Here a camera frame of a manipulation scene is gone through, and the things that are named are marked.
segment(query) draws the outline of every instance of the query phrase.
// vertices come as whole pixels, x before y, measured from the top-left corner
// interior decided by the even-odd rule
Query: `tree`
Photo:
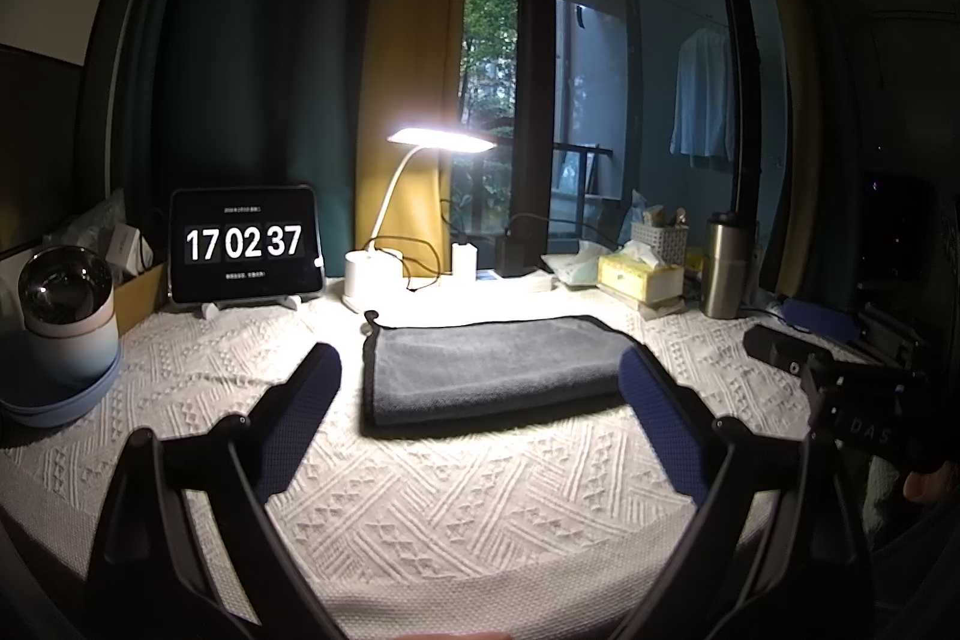
[[[464,0],[461,122],[485,130],[512,127],[516,88],[517,0]]]
[[[460,121],[467,128],[511,138],[516,97],[517,0],[464,0]],[[478,199],[482,220],[474,225]],[[450,223],[456,230],[498,231],[509,210],[510,148],[494,148],[482,161],[454,158]]]

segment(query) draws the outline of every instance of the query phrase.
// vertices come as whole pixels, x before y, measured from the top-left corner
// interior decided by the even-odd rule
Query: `dark green curtain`
[[[127,218],[150,228],[152,205],[151,130],[157,52],[168,0],[132,0],[113,99],[110,174],[124,189]],[[148,234],[153,242],[160,237]]]
[[[328,274],[343,274],[366,1],[147,1],[126,84],[138,101],[114,121],[131,215],[176,188],[305,183]]]
[[[811,0],[824,95],[822,166],[813,241],[797,295],[837,310],[856,304],[863,231],[861,123],[853,69],[830,0]]]

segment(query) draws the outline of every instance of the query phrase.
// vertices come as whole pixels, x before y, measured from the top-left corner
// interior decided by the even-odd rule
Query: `small box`
[[[620,254],[601,256],[597,281],[644,304],[683,295],[683,266],[659,269]]]

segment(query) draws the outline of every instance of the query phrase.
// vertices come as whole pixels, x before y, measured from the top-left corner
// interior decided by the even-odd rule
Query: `white shirt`
[[[730,40],[701,28],[680,45],[670,152],[733,161],[733,145]]]

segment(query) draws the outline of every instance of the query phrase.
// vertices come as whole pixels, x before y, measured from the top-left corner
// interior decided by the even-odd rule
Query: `finger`
[[[916,504],[931,504],[942,500],[950,491],[952,466],[944,462],[936,472],[911,472],[904,481],[904,499]]]

